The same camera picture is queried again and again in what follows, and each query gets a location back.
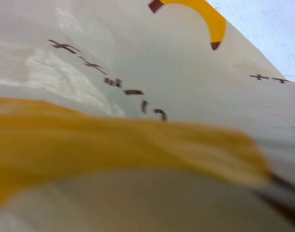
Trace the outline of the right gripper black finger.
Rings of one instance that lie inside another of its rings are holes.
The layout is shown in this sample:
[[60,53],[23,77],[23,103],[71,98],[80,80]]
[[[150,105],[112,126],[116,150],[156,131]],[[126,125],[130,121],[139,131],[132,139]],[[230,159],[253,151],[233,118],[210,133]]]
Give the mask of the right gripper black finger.
[[268,183],[253,192],[295,225],[295,185],[271,173]]

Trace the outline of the translucent orange plastic bag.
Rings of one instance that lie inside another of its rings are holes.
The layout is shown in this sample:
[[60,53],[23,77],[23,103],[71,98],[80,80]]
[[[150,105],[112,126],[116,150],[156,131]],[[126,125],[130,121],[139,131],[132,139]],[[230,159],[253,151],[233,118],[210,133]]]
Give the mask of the translucent orange plastic bag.
[[295,82],[205,0],[0,0],[0,232],[295,232]]

